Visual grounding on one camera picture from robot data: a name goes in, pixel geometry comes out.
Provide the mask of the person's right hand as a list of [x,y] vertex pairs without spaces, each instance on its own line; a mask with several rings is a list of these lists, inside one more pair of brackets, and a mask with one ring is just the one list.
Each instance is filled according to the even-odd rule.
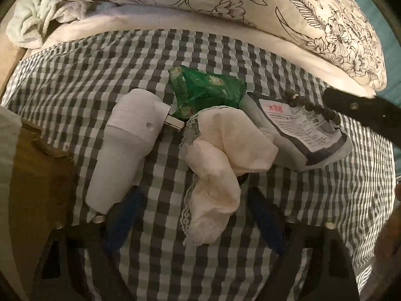
[[395,197],[398,204],[382,227],[374,247],[374,256],[380,262],[395,256],[400,247],[400,183],[395,186]]

